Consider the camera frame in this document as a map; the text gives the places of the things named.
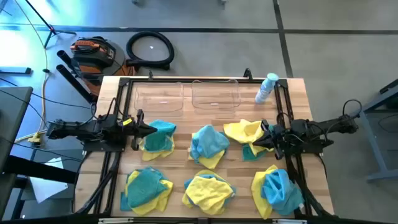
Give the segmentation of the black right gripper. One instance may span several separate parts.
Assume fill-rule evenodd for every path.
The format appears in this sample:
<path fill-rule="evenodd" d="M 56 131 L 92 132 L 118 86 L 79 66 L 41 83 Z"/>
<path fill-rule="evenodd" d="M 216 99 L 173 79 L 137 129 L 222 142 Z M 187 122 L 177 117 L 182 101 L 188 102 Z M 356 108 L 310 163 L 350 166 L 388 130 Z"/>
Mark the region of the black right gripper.
<path fill-rule="evenodd" d="M 285 138 L 276 139 L 273 136 L 273 126 L 274 125 L 269 124 L 266 119 L 263 119 L 261 128 L 264 134 L 253 142 L 253 146 L 258 151 L 274 151 L 275 158 L 281 160 L 284 156 L 291 155 L 294 146 L 294 141 L 291 137 L 292 132 L 288 129 L 289 133 L 285 135 Z"/>

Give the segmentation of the clear plastic basket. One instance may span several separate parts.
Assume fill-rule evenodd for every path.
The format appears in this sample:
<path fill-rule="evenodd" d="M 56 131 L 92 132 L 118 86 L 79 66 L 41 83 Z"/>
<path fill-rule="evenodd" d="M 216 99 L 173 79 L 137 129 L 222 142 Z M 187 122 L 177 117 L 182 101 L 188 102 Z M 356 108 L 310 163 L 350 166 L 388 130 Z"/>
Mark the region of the clear plastic basket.
<path fill-rule="evenodd" d="M 136 83 L 134 108 L 148 117 L 179 117 L 183 114 L 184 86 L 181 83 Z"/>
<path fill-rule="evenodd" d="M 192 82 L 192 105 L 202 110 L 231 110 L 241 104 L 237 80 Z"/>

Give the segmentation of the pale blue spray bottle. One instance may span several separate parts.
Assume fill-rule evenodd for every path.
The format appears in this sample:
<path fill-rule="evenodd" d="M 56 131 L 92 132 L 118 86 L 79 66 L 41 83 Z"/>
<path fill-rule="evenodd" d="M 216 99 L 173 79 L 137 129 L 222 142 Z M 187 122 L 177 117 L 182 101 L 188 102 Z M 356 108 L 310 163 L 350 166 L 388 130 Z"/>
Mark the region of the pale blue spray bottle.
<path fill-rule="evenodd" d="M 279 81 L 279 76 L 275 73 L 268 73 L 266 79 L 261 83 L 261 87 L 254 99 L 256 104 L 262 104 L 274 90 L 275 84 Z"/>

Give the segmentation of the black vacuum wand tube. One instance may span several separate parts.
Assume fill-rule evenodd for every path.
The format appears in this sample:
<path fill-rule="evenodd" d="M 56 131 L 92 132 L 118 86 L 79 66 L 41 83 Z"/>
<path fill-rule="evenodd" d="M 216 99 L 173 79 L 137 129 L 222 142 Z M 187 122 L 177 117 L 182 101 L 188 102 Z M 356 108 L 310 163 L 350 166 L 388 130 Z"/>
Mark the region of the black vacuum wand tube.
<path fill-rule="evenodd" d="M 67 65 L 67 67 L 72 71 L 75 78 L 81 78 L 81 73 L 77 69 L 77 63 L 69 57 L 69 55 L 64 50 L 59 50 L 57 56 Z"/>
<path fill-rule="evenodd" d="M 88 92 L 83 85 L 62 64 L 56 66 L 57 71 L 71 84 L 72 87 L 88 102 L 96 102 L 97 97 Z"/>

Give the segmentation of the orange and black shop vacuum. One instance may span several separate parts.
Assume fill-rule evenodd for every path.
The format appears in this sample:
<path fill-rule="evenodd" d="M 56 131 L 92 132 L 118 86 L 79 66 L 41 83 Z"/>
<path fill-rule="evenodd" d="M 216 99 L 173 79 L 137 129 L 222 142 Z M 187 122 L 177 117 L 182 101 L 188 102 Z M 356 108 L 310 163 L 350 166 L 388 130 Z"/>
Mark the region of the orange and black shop vacuum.
<path fill-rule="evenodd" d="M 98 96 L 105 76 L 133 76 L 126 54 L 116 43 L 100 36 L 81 37 L 70 46 L 71 66 L 92 95 Z"/>

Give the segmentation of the black desk beam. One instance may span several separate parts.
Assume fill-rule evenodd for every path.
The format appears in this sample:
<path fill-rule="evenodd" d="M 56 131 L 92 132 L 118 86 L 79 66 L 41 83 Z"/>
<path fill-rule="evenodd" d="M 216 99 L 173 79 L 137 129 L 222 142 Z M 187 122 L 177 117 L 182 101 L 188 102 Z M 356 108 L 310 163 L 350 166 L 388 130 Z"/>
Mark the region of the black desk beam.
<path fill-rule="evenodd" d="M 77 177 L 76 172 L 29 161 L 16 156 L 9 156 L 0 168 L 0 172 L 53 180 L 67 184 L 74 184 Z"/>

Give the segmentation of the white paper sheet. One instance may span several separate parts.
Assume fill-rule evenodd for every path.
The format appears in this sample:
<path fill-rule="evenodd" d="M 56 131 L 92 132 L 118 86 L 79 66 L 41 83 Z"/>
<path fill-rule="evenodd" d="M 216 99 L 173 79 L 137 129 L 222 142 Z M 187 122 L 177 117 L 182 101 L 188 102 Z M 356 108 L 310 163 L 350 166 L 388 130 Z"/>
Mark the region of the white paper sheet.
<path fill-rule="evenodd" d="M 42 164 L 53 166 L 63 169 L 63 162 L 61 157 L 53 158 L 47 162 L 41 162 Z M 34 191 L 35 199 L 37 203 L 41 203 L 55 194 L 64 191 L 68 188 L 68 184 L 64 182 L 58 182 L 54 180 L 47 180 L 38 177 L 29 177 Z"/>

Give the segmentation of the dark grey desk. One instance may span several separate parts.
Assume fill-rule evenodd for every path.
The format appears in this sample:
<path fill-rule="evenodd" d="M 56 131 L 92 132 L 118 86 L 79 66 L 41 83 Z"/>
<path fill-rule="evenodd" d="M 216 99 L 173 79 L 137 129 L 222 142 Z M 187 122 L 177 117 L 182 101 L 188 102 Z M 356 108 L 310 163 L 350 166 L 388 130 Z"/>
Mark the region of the dark grey desk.
<path fill-rule="evenodd" d="M 0 87 L 0 221 L 17 179 L 11 149 L 32 92 L 31 87 Z"/>

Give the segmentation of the black tripod stand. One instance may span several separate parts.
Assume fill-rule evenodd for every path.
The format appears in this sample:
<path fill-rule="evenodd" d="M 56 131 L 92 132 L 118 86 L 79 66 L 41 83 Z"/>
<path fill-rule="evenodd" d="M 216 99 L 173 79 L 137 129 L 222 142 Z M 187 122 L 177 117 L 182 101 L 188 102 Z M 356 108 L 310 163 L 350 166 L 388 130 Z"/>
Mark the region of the black tripod stand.
<path fill-rule="evenodd" d="M 52 25 L 50 25 L 41 15 L 40 13 L 36 10 L 36 8 L 29 2 L 29 0 L 25 0 L 25 2 L 29 5 L 29 7 L 36 13 L 36 15 L 40 18 L 40 20 L 46 25 L 46 27 L 49 30 L 49 34 L 47 36 L 47 39 L 44 43 L 44 49 L 47 48 L 47 45 L 49 43 L 49 40 L 58 34 L 70 34 L 70 35 L 76 35 L 76 32 L 71 32 L 71 31 L 66 31 L 66 30 L 57 30 L 55 29 Z"/>

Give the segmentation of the black flat foot bar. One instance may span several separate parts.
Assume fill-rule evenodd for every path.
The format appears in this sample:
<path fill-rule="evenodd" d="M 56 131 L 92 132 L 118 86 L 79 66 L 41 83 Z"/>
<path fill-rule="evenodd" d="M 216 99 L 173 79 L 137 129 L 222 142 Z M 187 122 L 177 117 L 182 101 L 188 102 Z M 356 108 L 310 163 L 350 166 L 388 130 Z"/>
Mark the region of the black flat foot bar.
<path fill-rule="evenodd" d="M 32 69 L 30 67 L 0 67 L 0 73 L 10 73 L 10 74 L 31 74 Z"/>

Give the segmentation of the silver metal bracket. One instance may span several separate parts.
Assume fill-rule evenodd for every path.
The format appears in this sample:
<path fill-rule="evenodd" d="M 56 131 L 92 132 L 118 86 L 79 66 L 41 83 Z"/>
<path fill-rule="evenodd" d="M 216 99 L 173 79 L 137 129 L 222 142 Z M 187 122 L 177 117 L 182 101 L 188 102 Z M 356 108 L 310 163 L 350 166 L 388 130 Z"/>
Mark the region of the silver metal bracket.
<path fill-rule="evenodd" d="M 119 217 L 119 218 L 100 218 L 98 224 L 122 224 L 122 223 L 133 223 L 134 218 Z"/>
<path fill-rule="evenodd" d="M 272 219 L 272 224 L 308 224 L 306 220 L 298 219 Z"/>

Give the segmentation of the grey-blue table frame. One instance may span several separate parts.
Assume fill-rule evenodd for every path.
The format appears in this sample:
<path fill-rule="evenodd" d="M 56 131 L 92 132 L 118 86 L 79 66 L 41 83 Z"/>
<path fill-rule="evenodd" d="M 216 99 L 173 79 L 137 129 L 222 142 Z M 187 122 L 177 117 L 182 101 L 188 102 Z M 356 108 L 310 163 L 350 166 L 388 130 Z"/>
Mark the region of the grey-blue table frame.
<path fill-rule="evenodd" d="M 398 178 L 398 79 L 382 87 L 359 118 L 379 167 L 368 181 Z"/>

